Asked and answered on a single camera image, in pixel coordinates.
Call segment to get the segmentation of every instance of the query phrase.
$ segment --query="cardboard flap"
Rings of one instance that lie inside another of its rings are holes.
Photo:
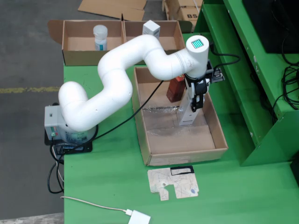
[[[121,15],[123,15],[123,19],[132,21],[140,21],[144,15],[144,10],[98,0],[82,0],[78,11],[106,15],[114,18],[121,18]]]
[[[50,20],[48,22],[49,35],[52,38],[52,40],[59,44],[62,44],[63,27],[63,20]]]
[[[102,0],[115,6],[124,6],[142,10],[145,7],[146,0]]]

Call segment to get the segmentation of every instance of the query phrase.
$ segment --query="cardboard sheet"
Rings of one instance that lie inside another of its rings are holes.
[[[164,188],[167,185],[174,186],[177,198],[198,196],[199,188],[192,166],[148,170],[148,178],[151,193],[159,193],[161,201],[169,199],[169,193]]]
[[[87,13],[94,13],[99,15],[110,16],[114,18],[123,18],[125,20],[140,21],[143,18],[144,10],[136,9],[142,8],[144,3],[143,0],[139,2],[138,0],[130,0],[127,5],[124,5],[127,1],[121,0],[110,0],[110,1],[100,1],[100,0],[82,0],[78,11],[83,11]]]

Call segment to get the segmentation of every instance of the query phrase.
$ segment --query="white cable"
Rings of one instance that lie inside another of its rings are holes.
[[[55,153],[55,150],[54,150],[54,146],[52,146],[52,152],[53,152],[55,158],[57,159],[57,157],[56,157],[56,153]],[[61,176],[59,170],[58,170],[58,175],[59,175],[60,179],[62,180],[62,182],[64,182],[64,179],[62,178],[62,176]]]
[[[83,201],[83,200],[80,200],[80,199],[77,199],[77,198],[74,198],[74,197],[61,196],[60,198],[68,198],[68,199],[71,199],[71,200],[75,200],[75,201],[78,201],[78,202],[83,202],[83,203],[90,204],[92,206],[96,206],[96,207],[103,208],[103,209],[111,209],[111,210],[123,211],[123,212],[125,212],[127,214],[127,210],[125,210],[125,209],[116,209],[116,208],[110,208],[110,207],[106,207],[106,206],[101,206],[101,205],[94,204],[94,203],[87,202],[87,201]]]

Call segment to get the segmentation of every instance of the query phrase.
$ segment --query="gray floor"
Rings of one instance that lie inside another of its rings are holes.
[[[43,144],[44,107],[63,83],[61,46],[50,19],[111,19],[78,12],[81,0],[0,0],[0,220],[63,212],[48,192],[53,160]],[[149,0],[143,20],[165,20],[161,0]]]

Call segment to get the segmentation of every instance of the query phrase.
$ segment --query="robotic arm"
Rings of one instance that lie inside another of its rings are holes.
[[[202,107],[203,95],[210,83],[210,79],[205,78],[208,51],[209,41],[200,35],[190,37],[185,49],[171,55],[166,55],[154,36],[138,36],[102,57],[98,73],[104,89],[93,98],[88,99],[83,87],[76,82],[61,86],[58,98],[62,116],[68,127],[76,132],[94,128],[131,99],[133,87],[126,69],[141,60],[145,61],[151,74],[160,80],[185,74],[187,91],[183,101],[186,105],[191,104],[188,108],[195,112]]]

